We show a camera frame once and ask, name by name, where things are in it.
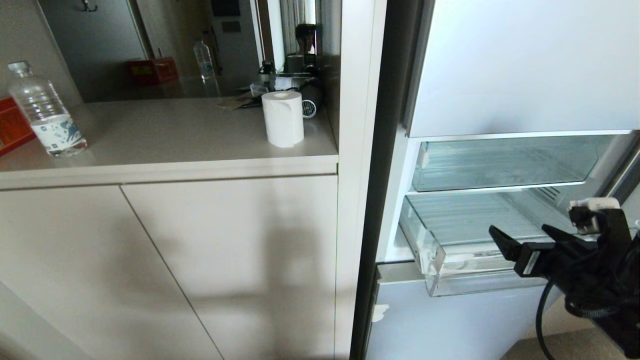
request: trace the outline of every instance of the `transparent drawer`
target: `transparent drawer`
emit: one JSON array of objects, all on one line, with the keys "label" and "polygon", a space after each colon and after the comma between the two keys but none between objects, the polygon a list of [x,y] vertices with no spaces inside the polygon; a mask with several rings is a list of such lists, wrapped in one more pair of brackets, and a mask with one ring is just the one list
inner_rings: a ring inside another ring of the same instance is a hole
[{"label": "transparent drawer", "polygon": [[583,182],[613,135],[503,138],[421,144],[418,192]]},{"label": "transparent drawer", "polygon": [[488,232],[495,225],[521,242],[552,241],[542,224],[573,231],[569,220],[534,191],[408,195],[399,223],[431,296],[546,283],[519,277]]}]

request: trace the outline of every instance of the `toilet paper roll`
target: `toilet paper roll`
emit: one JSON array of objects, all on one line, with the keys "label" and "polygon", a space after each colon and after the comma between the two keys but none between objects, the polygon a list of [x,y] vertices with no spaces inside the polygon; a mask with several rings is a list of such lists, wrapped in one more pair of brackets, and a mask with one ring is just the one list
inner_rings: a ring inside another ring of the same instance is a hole
[{"label": "toilet paper roll", "polygon": [[302,95],[276,91],[262,96],[267,139],[277,147],[292,147],[305,138],[302,120]]}]

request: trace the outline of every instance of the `plastic water bottle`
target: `plastic water bottle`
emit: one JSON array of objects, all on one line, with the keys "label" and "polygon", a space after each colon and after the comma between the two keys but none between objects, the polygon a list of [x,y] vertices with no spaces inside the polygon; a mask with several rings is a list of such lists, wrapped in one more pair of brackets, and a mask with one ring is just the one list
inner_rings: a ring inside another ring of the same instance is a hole
[{"label": "plastic water bottle", "polygon": [[8,65],[14,80],[9,94],[29,120],[47,153],[55,158],[75,155],[86,149],[86,140],[50,81],[31,73],[26,61]]},{"label": "plastic water bottle", "polygon": [[213,78],[213,62],[211,61],[211,53],[209,47],[202,42],[202,38],[196,38],[196,44],[193,47],[196,54],[198,67],[200,67],[200,76],[203,80]]}]

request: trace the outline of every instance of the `red box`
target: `red box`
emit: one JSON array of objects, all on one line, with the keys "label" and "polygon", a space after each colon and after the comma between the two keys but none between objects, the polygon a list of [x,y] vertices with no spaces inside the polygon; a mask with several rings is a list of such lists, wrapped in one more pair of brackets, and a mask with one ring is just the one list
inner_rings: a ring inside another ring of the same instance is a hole
[{"label": "red box", "polygon": [[0,156],[16,147],[34,139],[36,134],[31,130],[11,97],[0,100]]},{"label": "red box", "polygon": [[158,85],[178,78],[178,69],[171,56],[160,59],[128,61],[131,77],[139,85]]}]

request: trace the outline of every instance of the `refrigerator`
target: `refrigerator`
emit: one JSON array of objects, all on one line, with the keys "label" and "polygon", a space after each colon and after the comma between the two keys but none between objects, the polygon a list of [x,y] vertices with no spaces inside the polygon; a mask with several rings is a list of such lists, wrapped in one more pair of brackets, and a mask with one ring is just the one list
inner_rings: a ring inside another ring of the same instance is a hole
[{"label": "refrigerator", "polygon": [[355,358],[499,359],[546,280],[517,276],[489,226],[552,241],[542,224],[576,233],[571,200],[638,201],[639,13],[637,1],[387,2]]}]

